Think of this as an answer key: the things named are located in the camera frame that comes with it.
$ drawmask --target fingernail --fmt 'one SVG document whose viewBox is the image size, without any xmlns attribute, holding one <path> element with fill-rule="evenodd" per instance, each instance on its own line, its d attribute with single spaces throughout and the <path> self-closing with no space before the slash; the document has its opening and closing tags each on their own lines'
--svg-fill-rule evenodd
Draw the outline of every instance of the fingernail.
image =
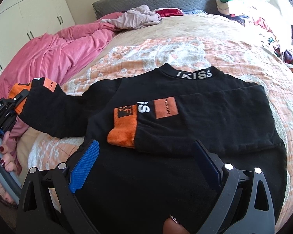
<svg viewBox="0 0 293 234">
<path fill-rule="evenodd" d="M 1 167 L 4 167 L 5 166 L 5 162 L 4 162 L 3 159 L 0 161 L 0 165 L 1 165 Z"/>
</svg>

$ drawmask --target wardrobe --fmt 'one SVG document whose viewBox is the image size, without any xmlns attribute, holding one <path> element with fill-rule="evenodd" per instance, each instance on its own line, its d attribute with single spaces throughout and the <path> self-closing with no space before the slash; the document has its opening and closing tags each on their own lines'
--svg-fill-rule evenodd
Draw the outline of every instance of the wardrobe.
<svg viewBox="0 0 293 234">
<path fill-rule="evenodd" d="M 28 41 L 74 24 L 66 0 L 4 0 L 0 5 L 0 74 Z"/>
</svg>

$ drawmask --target pink cloth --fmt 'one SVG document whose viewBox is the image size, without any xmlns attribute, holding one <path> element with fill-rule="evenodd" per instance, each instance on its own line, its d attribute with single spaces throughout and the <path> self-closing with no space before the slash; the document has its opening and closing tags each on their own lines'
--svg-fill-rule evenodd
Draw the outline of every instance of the pink cloth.
<svg viewBox="0 0 293 234">
<path fill-rule="evenodd" d="M 109 23 L 101 23 L 101 19 L 115 19 L 120 15 L 111 13 L 93 23 L 71 26 L 55 35 L 45 33 L 29 41 L 0 75 L 0 99 L 8 97 L 15 83 L 29 83 L 37 77 L 64 84 L 93 61 L 119 30 Z M 17 118 L 7 142 L 11 152 L 27 129 L 28 125 Z"/>
</svg>

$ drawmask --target blue textured pad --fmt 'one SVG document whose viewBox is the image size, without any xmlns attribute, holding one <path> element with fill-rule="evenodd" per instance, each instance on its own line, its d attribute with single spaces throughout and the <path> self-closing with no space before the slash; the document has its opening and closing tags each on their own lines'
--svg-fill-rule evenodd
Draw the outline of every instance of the blue textured pad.
<svg viewBox="0 0 293 234">
<path fill-rule="evenodd" d="M 83 187 L 88 174 L 99 155 L 99 152 L 99 143 L 97 141 L 93 141 L 77 165 L 71 171 L 71 182 L 69 183 L 69 189 L 72 193 L 75 193 L 77 189 Z"/>
</svg>

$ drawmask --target crumpled cloth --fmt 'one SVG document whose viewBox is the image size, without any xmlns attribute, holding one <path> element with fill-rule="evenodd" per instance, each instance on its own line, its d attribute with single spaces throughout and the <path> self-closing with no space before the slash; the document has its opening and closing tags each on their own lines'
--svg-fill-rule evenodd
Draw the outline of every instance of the crumpled cloth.
<svg viewBox="0 0 293 234">
<path fill-rule="evenodd" d="M 102 23 L 110 23 L 119 29 L 136 30 L 147 26 L 158 25 L 162 17 L 155 12 L 151 12 L 147 5 L 141 5 L 130 9 L 117 19 L 103 19 Z"/>
</svg>

